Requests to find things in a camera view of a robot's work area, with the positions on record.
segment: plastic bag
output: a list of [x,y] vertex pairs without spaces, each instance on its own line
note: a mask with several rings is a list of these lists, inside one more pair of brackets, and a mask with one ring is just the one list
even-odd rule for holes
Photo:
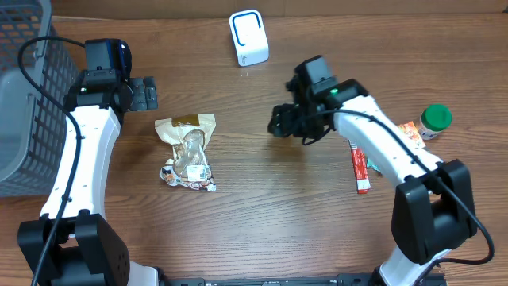
[[160,178],[170,186],[215,191],[215,179],[205,155],[215,129],[215,116],[193,114],[156,120],[155,126],[160,139],[173,147],[174,159],[160,169]]

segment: jar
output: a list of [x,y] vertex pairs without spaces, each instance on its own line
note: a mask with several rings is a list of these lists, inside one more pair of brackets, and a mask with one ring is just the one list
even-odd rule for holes
[[452,124],[452,112],[442,104],[433,104],[414,123],[423,140],[434,139]]

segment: wooden tabletop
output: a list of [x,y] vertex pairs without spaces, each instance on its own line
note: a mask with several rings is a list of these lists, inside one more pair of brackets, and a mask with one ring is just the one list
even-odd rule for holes
[[[129,44],[133,76],[153,75],[159,109],[125,116],[106,187],[106,217],[141,264],[169,277],[206,279],[335,276],[370,272],[395,243],[394,188],[370,173],[357,195],[347,141],[329,134],[311,146],[267,133],[274,105],[291,102],[284,83],[322,54],[340,80],[359,80],[395,123],[443,103],[453,123],[428,143],[470,169],[476,213],[494,238],[488,265],[443,265],[450,285],[508,280],[508,15],[267,18],[270,59],[239,68],[227,19],[56,23],[78,41]],[[84,68],[84,52],[69,47]],[[154,121],[213,113],[206,149],[217,191],[168,187],[158,176],[171,146]],[[19,223],[45,197],[0,199],[0,285],[27,285]],[[481,234],[451,257],[481,258]]]

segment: green cap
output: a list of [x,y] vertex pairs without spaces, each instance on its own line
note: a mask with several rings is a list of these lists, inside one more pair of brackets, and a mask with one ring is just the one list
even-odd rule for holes
[[452,124],[452,112],[442,104],[433,104],[423,111],[421,123],[432,131],[443,131]]

